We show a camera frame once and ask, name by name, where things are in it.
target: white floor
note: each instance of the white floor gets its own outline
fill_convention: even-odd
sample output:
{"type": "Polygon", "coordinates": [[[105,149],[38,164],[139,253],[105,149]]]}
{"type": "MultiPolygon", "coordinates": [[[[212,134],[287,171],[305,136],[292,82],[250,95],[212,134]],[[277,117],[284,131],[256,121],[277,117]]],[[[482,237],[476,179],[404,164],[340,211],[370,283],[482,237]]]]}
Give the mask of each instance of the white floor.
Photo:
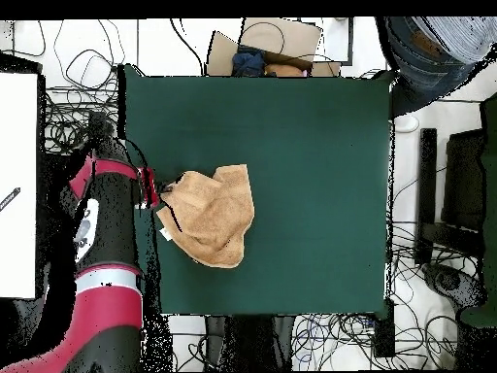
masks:
{"type": "MultiPolygon", "coordinates": [[[[348,21],[336,21],[332,17],[302,17],[303,21],[312,21],[317,25],[324,26],[324,36],[319,45],[317,53],[325,54],[336,60],[348,59],[348,21]]],[[[189,75],[198,76],[200,74],[199,64],[195,56],[186,48],[174,33],[168,19],[147,19],[147,20],[112,20],[114,27],[107,20],[102,20],[102,25],[108,31],[109,41],[105,36],[102,25],[97,20],[66,20],[61,26],[61,21],[42,21],[47,47],[41,57],[32,58],[44,65],[44,74],[47,77],[47,86],[69,85],[64,80],[60,65],[67,68],[71,60],[78,53],[85,49],[94,49],[104,54],[108,59],[110,47],[113,51],[115,62],[127,62],[138,64],[140,69],[149,76],[178,76],[189,75]]],[[[187,42],[197,51],[203,61],[206,60],[207,50],[214,30],[221,31],[231,39],[237,40],[241,31],[241,20],[239,18],[211,18],[211,19],[184,19],[182,22],[184,33],[177,19],[176,26],[183,34],[187,42]]],[[[0,26],[0,49],[10,49],[12,47],[12,33],[3,30],[0,26]]],[[[43,49],[40,27],[37,21],[19,21],[16,23],[16,50],[38,54],[43,49]]],[[[70,76],[81,77],[87,61],[91,54],[81,55],[70,69],[70,76]]],[[[343,67],[341,75],[343,77],[358,77],[371,69],[384,69],[386,62],[381,54],[378,33],[375,21],[372,17],[355,17],[353,22],[353,61],[349,67],[343,67]]],[[[86,85],[101,83],[107,76],[109,67],[101,60],[93,59],[88,65],[87,73],[83,79],[86,85]]],[[[497,64],[491,64],[468,85],[455,91],[445,100],[474,100],[481,101],[493,93],[497,92],[497,64]]],[[[438,130],[438,166],[446,164],[445,145],[451,133],[479,128],[480,114],[479,105],[476,103],[439,101],[418,111],[415,115],[419,118],[420,128],[435,127],[438,130]]],[[[419,129],[409,134],[398,134],[396,136],[395,154],[395,184],[394,193],[402,187],[416,179],[417,167],[417,146],[419,139],[419,129]]],[[[444,183],[444,172],[438,174],[438,187],[444,183]]],[[[394,208],[394,220],[413,221],[415,204],[415,185],[405,190],[399,195],[394,208]]],[[[437,217],[440,216],[443,193],[437,192],[437,217]]],[[[401,228],[412,231],[413,225],[409,223],[399,224],[401,228]]],[[[396,229],[396,234],[404,233],[405,237],[410,237],[405,232],[396,229]]],[[[402,259],[400,266],[412,267],[411,261],[402,259]]],[[[409,279],[412,273],[405,273],[409,279]]],[[[439,295],[431,292],[424,282],[413,276],[408,282],[399,279],[396,282],[396,293],[415,312],[421,328],[424,328],[429,319],[436,315],[453,316],[449,304],[439,295]]],[[[395,321],[398,326],[399,340],[419,340],[419,331],[405,331],[403,329],[414,327],[414,315],[409,308],[402,304],[398,298],[394,298],[399,305],[395,308],[395,321]]],[[[327,324],[329,317],[322,317],[321,323],[327,324]]],[[[182,365],[191,358],[188,351],[188,344],[195,345],[199,341],[199,336],[205,333],[204,320],[200,317],[172,316],[170,317],[171,329],[174,333],[192,333],[197,336],[175,335],[174,346],[178,357],[178,365],[182,365]]],[[[295,328],[295,335],[309,335],[309,328],[305,327],[305,322],[300,322],[301,329],[295,328]]],[[[438,339],[446,338],[455,340],[456,331],[450,321],[439,320],[430,325],[430,333],[438,339]]],[[[315,342],[319,342],[317,332],[312,333],[315,342]]],[[[369,369],[370,360],[355,346],[348,344],[340,337],[339,341],[328,339],[324,344],[315,344],[315,347],[322,347],[313,350],[311,344],[304,345],[294,360],[295,370],[313,370],[322,363],[323,370],[358,370],[369,369]]],[[[406,348],[419,346],[416,342],[398,342],[397,351],[406,348]]],[[[410,352],[426,355],[426,344],[419,349],[410,352]]],[[[424,362],[424,357],[398,356],[410,367],[420,368],[424,362]]],[[[395,365],[400,367],[402,360],[393,360],[395,365]]],[[[376,359],[376,367],[388,367],[387,360],[376,359]]],[[[450,366],[450,359],[444,363],[450,366]]],[[[436,366],[428,361],[425,369],[436,366]]],[[[182,371],[201,370],[202,365],[196,360],[192,360],[182,368],[182,371]]]]}

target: green table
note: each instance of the green table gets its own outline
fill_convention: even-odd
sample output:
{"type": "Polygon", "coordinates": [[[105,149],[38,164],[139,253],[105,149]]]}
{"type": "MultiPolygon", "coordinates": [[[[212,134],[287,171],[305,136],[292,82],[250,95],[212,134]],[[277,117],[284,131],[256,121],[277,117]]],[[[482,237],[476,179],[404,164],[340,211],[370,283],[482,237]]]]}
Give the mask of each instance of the green table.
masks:
{"type": "MultiPolygon", "coordinates": [[[[236,269],[197,264],[157,235],[163,313],[383,309],[389,79],[125,75],[126,138],[157,179],[245,163],[255,206],[236,269]]],[[[135,227],[145,267],[138,211],[135,227]]]]}

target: denim leg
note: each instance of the denim leg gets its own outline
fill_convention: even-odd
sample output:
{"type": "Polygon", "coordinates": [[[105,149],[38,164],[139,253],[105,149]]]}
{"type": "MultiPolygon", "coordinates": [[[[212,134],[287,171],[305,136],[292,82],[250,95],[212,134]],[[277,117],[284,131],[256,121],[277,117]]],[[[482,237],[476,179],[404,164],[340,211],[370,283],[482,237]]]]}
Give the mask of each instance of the denim leg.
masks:
{"type": "Polygon", "coordinates": [[[419,29],[410,17],[385,17],[384,24],[399,66],[399,78],[391,91],[392,119],[415,112],[454,91],[475,67],[444,51],[434,56],[415,45],[412,38],[419,29]]]}

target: black cable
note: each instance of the black cable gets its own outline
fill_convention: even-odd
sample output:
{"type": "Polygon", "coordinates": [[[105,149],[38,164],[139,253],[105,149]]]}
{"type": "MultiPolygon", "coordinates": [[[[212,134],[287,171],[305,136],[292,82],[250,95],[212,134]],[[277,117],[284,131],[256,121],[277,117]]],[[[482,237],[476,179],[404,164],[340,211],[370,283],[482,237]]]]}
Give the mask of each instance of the black cable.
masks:
{"type": "Polygon", "coordinates": [[[250,25],[249,27],[247,27],[243,32],[242,32],[242,35],[240,36],[240,43],[242,43],[242,39],[244,38],[244,35],[251,29],[253,28],[254,26],[256,25],[259,25],[259,24],[267,24],[267,25],[270,25],[270,26],[273,26],[275,27],[279,32],[280,34],[282,35],[282,48],[280,49],[280,51],[278,51],[278,54],[282,54],[282,51],[284,49],[284,34],[282,32],[282,30],[277,27],[274,23],[271,23],[269,21],[259,21],[257,23],[254,23],[253,25],[250,25]]]}
{"type": "MultiPolygon", "coordinates": [[[[103,111],[106,113],[106,121],[109,122],[114,130],[117,125],[117,81],[116,73],[114,70],[114,52],[110,43],[110,36],[107,29],[101,20],[98,20],[99,25],[102,27],[105,34],[106,41],[109,43],[111,58],[108,60],[98,51],[85,50],[80,52],[69,64],[66,70],[62,67],[60,58],[58,57],[56,42],[61,36],[64,21],[60,24],[57,36],[53,44],[53,51],[57,57],[60,72],[63,79],[71,86],[57,86],[47,88],[47,109],[46,109],[46,148],[50,153],[69,154],[77,147],[80,147],[86,139],[86,128],[89,114],[92,111],[103,111]],[[83,85],[83,80],[80,82],[75,81],[68,75],[68,70],[75,63],[75,61],[86,52],[93,51],[93,56],[88,60],[82,78],[87,72],[91,61],[95,58],[104,59],[110,65],[110,71],[107,79],[98,86],[88,87],[83,85]],[[66,102],[54,103],[51,94],[66,94],[66,102]]],[[[117,34],[118,42],[122,50],[124,61],[125,51],[122,47],[120,40],[120,33],[116,25],[108,20],[117,34]]]]}
{"type": "Polygon", "coordinates": [[[406,282],[406,285],[407,285],[407,286],[408,286],[408,288],[411,290],[411,293],[412,293],[412,294],[411,294],[411,298],[409,299],[409,301],[408,301],[408,302],[406,302],[406,304],[409,304],[409,303],[411,303],[411,302],[413,301],[413,299],[414,299],[414,289],[413,289],[413,288],[411,287],[411,285],[409,284],[409,280],[410,280],[413,276],[411,276],[409,279],[406,279],[406,276],[405,276],[405,275],[404,275],[404,273],[402,273],[402,272],[400,272],[399,274],[397,274],[397,276],[402,276],[402,277],[404,278],[404,282],[406,282]]]}
{"type": "MultiPolygon", "coordinates": [[[[408,240],[408,241],[413,241],[414,240],[414,234],[411,233],[409,230],[407,230],[407,229],[405,229],[403,227],[395,226],[395,225],[393,227],[395,229],[401,230],[401,231],[409,234],[410,236],[412,236],[412,238],[409,239],[407,237],[403,237],[403,236],[400,236],[400,235],[395,235],[399,239],[404,239],[404,240],[408,240]]],[[[451,254],[458,254],[459,256],[464,257],[465,259],[470,260],[471,263],[473,264],[473,266],[475,267],[475,270],[476,270],[476,273],[475,273],[474,276],[477,276],[480,273],[478,265],[473,261],[473,259],[472,259],[471,256],[463,254],[463,253],[461,253],[459,251],[456,251],[455,249],[452,249],[452,248],[449,248],[449,247],[446,247],[446,246],[443,246],[443,247],[439,247],[439,246],[436,246],[436,245],[432,246],[429,242],[424,241],[424,240],[420,240],[420,242],[421,243],[426,243],[426,247],[432,249],[433,251],[438,251],[438,252],[443,252],[443,253],[451,253],[451,254]]]]}
{"type": "MultiPolygon", "coordinates": [[[[419,279],[423,280],[423,278],[417,274],[419,272],[419,270],[421,269],[420,265],[416,268],[416,271],[414,272],[414,270],[411,267],[409,267],[406,263],[404,263],[402,260],[401,260],[401,263],[406,267],[406,270],[409,270],[410,272],[413,273],[413,275],[411,276],[411,278],[414,277],[414,276],[417,276],[419,279]]],[[[404,277],[404,280],[409,285],[409,282],[407,282],[408,280],[405,277],[404,277]]]]}
{"type": "Polygon", "coordinates": [[[389,370],[387,368],[385,368],[384,366],[378,364],[377,362],[373,361],[373,358],[371,356],[369,356],[365,349],[363,348],[363,345],[361,344],[361,342],[357,341],[356,337],[353,336],[353,335],[350,335],[346,330],[345,330],[345,327],[343,325],[343,321],[342,321],[342,317],[339,316],[339,325],[340,325],[340,329],[347,335],[349,336],[356,344],[357,344],[357,347],[360,349],[360,351],[363,353],[363,355],[369,360],[369,362],[371,364],[374,364],[378,369],[380,370],[389,370]]]}
{"type": "Polygon", "coordinates": [[[182,26],[182,18],[178,18],[178,21],[180,22],[180,26],[182,27],[182,32],[186,36],[186,31],[184,31],[184,27],[182,26]]]}
{"type": "MultiPolygon", "coordinates": [[[[442,172],[443,170],[446,170],[447,167],[443,167],[442,169],[438,169],[435,173],[439,173],[439,172],[442,172]]],[[[417,178],[416,180],[414,180],[412,183],[409,183],[407,186],[401,188],[397,194],[395,195],[395,197],[393,198],[393,204],[395,204],[395,200],[397,199],[397,197],[399,196],[400,193],[402,193],[406,188],[409,188],[411,187],[412,185],[414,185],[417,181],[419,180],[419,178],[417,178]]]]}
{"type": "MultiPolygon", "coordinates": [[[[321,33],[321,35],[322,35],[322,47],[323,47],[323,49],[324,49],[324,55],[326,55],[326,42],[325,42],[325,40],[324,40],[324,19],[323,19],[322,17],[321,17],[320,19],[321,19],[321,23],[322,23],[322,27],[321,27],[321,29],[322,29],[322,33],[321,33]]],[[[331,74],[332,74],[334,77],[337,77],[338,75],[337,75],[337,74],[335,74],[335,72],[334,72],[334,71],[333,71],[333,69],[331,68],[330,62],[329,62],[329,61],[326,61],[326,64],[328,65],[328,68],[330,69],[331,74]]]]}
{"type": "Polygon", "coordinates": [[[173,358],[175,359],[175,365],[176,365],[176,372],[179,372],[179,368],[178,368],[178,355],[176,355],[174,352],[173,352],[173,358]]]}
{"type": "Polygon", "coordinates": [[[176,367],[176,371],[177,371],[177,372],[181,372],[181,371],[182,371],[182,369],[183,369],[185,366],[187,366],[187,365],[188,365],[188,364],[189,364],[192,360],[194,360],[194,359],[195,359],[195,355],[193,355],[193,356],[192,356],[192,357],[190,357],[188,360],[186,360],[184,363],[182,363],[182,365],[181,365],[181,366],[179,366],[179,367],[177,366],[177,367],[176,367]]]}
{"type": "Polygon", "coordinates": [[[42,55],[45,54],[45,51],[47,50],[47,42],[45,41],[45,33],[43,32],[43,27],[42,27],[42,23],[38,20],[38,25],[40,26],[40,32],[42,33],[42,41],[43,41],[43,49],[40,53],[38,54],[32,54],[32,53],[29,53],[29,52],[26,52],[26,51],[17,51],[15,50],[15,47],[13,46],[10,50],[4,50],[4,51],[0,51],[0,52],[11,52],[12,54],[14,54],[15,52],[18,53],[18,54],[22,54],[22,55],[28,55],[30,57],[41,57],[42,55]]]}
{"type": "Polygon", "coordinates": [[[178,31],[178,29],[176,28],[176,25],[175,23],[173,22],[173,20],[170,18],[169,21],[171,22],[171,26],[173,27],[173,30],[175,31],[176,35],[180,38],[180,40],[182,41],[182,43],[188,47],[188,49],[193,53],[193,55],[195,55],[195,57],[197,58],[198,60],[198,64],[200,65],[200,76],[205,76],[205,70],[204,70],[204,65],[202,64],[202,60],[200,59],[200,57],[198,56],[197,52],[191,47],[191,45],[188,44],[188,42],[182,37],[182,35],[180,34],[180,32],[178,31]]]}
{"type": "Polygon", "coordinates": [[[330,63],[334,63],[335,60],[333,60],[332,58],[330,58],[330,57],[328,57],[327,55],[324,55],[324,54],[319,54],[319,53],[302,54],[302,55],[299,55],[297,57],[289,57],[289,58],[287,58],[285,60],[279,61],[278,64],[284,64],[284,63],[286,63],[288,61],[291,61],[291,60],[297,60],[297,59],[302,58],[302,57],[311,57],[311,56],[324,57],[326,59],[326,62],[328,63],[328,67],[329,67],[330,72],[333,75],[333,77],[337,77],[338,76],[338,74],[333,71],[333,69],[331,68],[331,65],[330,65],[330,63]]]}
{"type": "Polygon", "coordinates": [[[202,363],[204,366],[211,367],[211,368],[213,368],[213,370],[218,370],[219,367],[216,364],[211,363],[208,359],[206,359],[206,357],[205,357],[205,355],[204,355],[204,353],[202,351],[202,346],[203,346],[204,342],[207,341],[207,339],[208,339],[208,335],[204,335],[204,336],[202,336],[200,338],[199,343],[197,345],[195,345],[193,343],[188,344],[188,351],[192,355],[192,358],[190,358],[188,360],[188,362],[196,359],[200,363],[202,363]],[[196,351],[195,354],[191,351],[191,347],[196,347],[197,348],[197,351],[196,351]]]}
{"type": "MultiPolygon", "coordinates": [[[[304,344],[300,344],[300,348],[296,349],[293,351],[294,355],[297,357],[297,360],[299,360],[299,366],[302,364],[302,363],[307,363],[307,369],[309,370],[309,367],[310,367],[310,363],[311,363],[311,360],[313,359],[314,356],[312,355],[308,355],[308,357],[304,358],[304,357],[301,357],[299,358],[298,356],[298,352],[300,351],[301,348],[306,348],[306,344],[308,341],[312,341],[315,342],[315,341],[319,341],[321,343],[321,345],[319,347],[322,347],[322,344],[325,343],[325,341],[327,341],[330,337],[332,339],[334,339],[338,345],[338,343],[340,342],[343,342],[343,339],[340,338],[340,337],[337,337],[337,336],[334,336],[333,332],[332,332],[332,329],[334,327],[334,325],[337,323],[337,321],[339,320],[339,315],[326,315],[326,316],[320,316],[320,315],[305,315],[302,317],[301,321],[299,321],[299,323],[297,324],[297,328],[296,328],[296,336],[293,337],[292,339],[292,347],[295,347],[297,343],[300,343],[299,340],[305,338],[306,339],[306,342],[304,342],[304,344]],[[324,334],[321,332],[321,336],[317,337],[313,337],[311,336],[312,335],[312,332],[314,329],[317,329],[318,326],[318,322],[316,321],[326,321],[328,320],[328,325],[327,325],[327,334],[324,334]],[[307,328],[303,331],[300,331],[299,332],[299,328],[300,328],[300,325],[303,323],[303,322],[306,322],[307,323],[307,328]]],[[[356,343],[352,341],[352,339],[348,339],[348,345],[355,345],[356,343]]],[[[319,364],[317,364],[315,362],[315,370],[321,370],[322,369],[322,366],[326,363],[326,361],[328,361],[330,359],[330,357],[333,355],[333,353],[337,350],[338,346],[333,349],[332,351],[330,351],[327,356],[324,356],[320,361],[319,361],[319,364]]],[[[307,347],[306,350],[309,350],[311,351],[311,354],[313,354],[315,351],[316,351],[316,347],[314,344],[311,344],[310,347],[307,347]]]]}
{"type": "Polygon", "coordinates": [[[427,323],[426,323],[426,326],[425,326],[425,337],[424,337],[424,340],[426,342],[426,350],[428,352],[428,355],[430,356],[430,359],[433,361],[433,363],[435,364],[435,366],[437,366],[438,369],[444,369],[443,366],[439,365],[435,359],[433,358],[433,355],[432,355],[432,348],[430,346],[430,341],[429,341],[429,338],[428,338],[428,328],[431,324],[431,322],[433,321],[436,321],[438,319],[447,319],[453,323],[455,323],[457,325],[457,321],[453,318],[450,318],[449,316],[445,316],[445,315],[439,315],[439,316],[435,316],[434,318],[430,319],[427,323]]]}

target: towel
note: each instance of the towel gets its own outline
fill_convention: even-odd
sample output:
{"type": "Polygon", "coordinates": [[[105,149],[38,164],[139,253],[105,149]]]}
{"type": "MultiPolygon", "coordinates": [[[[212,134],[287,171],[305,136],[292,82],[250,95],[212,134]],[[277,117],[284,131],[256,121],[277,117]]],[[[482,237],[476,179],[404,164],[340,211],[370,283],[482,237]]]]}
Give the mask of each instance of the towel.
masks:
{"type": "Polygon", "coordinates": [[[287,64],[268,64],[265,72],[275,73],[277,77],[306,77],[302,70],[287,64]]]}
{"type": "Polygon", "coordinates": [[[245,164],[218,167],[212,178],[185,172],[160,197],[167,206],[158,217],[191,258],[210,267],[240,264],[244,235],[254,217],[245,164]]]}

